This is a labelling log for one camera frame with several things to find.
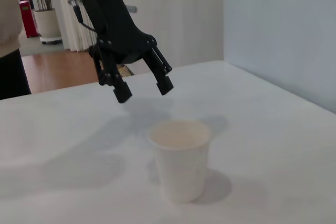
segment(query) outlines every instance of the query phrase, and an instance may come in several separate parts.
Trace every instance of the robotic arm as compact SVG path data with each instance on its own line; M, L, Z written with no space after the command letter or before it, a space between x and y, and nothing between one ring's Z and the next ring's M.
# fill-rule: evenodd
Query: robotic arm
M83 23L77 1L81 1L93 28ZM114 86L119 103L125 103L132 93L118 72L117 64L134 63L143 59L153 72L162 95L174 87L166 75L172 70L151 35L134 24L123 0L69 0L78 21L97 33L97 43L89 48L100 85Z

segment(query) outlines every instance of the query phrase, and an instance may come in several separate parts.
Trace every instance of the white curtain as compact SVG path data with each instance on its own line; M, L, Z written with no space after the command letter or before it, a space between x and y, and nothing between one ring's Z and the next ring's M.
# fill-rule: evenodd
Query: white curtain
M55 7L62 10L61 13L65 21L65 29L71 51L83 51L95 44L97 35L78 23L75 12L72 6L68 4L68 0L60 0L60 6ZM80 9L84 23L93 27L85 8L81 4Z

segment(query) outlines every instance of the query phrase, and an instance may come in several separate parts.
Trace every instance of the white wall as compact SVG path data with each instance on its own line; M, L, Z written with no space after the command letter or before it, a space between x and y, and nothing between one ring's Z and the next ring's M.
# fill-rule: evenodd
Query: white wall
M173 66L223 59L223 0L124 0L136 5L135 24L153 35ZM131 66L146 72L144 63Z
M336 0L224 0L225 60L336 112Z

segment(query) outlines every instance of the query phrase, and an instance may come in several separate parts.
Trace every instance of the cup rim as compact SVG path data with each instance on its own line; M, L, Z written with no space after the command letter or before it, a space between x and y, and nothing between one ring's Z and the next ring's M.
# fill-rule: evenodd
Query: cup rim
M201 142L199 144L196 144L194 146L191 146L191 147L182 147L182 148L179 148L179 147L169 147L169 146L165 146L165 145L161 145L161 144L158 144L157 142L153 141L153 138L152 138L152 134L154 134L154 130L159 127L159 126L162 126L162 125L165 125L165 124L171 124L171 123L178 123L178 122L181 122L181 123L197 123L198 125L204 127L204 129L207 131L207 134L208 134L208 138L207 140L205 140L204 142ZM161 149L161 150L168 150L168 151L188 151L188 150L193 150L193 149L197 149L197 148L200 148L201 146L205 146L206 144L209 144L211 142L211 129L209 126L207 126L206 124L202 123L202 122L199 122L199 121L192 121L192 120L167 120L167 121L163 121L163 122L160 122L160 123L157 123L155 124L154 126L151 127L150 129L150 132L149 132L149 140L151 142L152 145L154 145L155 147L157 147L158 149Z

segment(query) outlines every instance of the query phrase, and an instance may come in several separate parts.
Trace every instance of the white planter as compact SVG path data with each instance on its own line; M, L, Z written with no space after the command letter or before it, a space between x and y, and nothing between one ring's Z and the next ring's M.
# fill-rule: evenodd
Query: white planter
M61 37L55 9L43 12L36 11L34 13L37 29L43 39Z

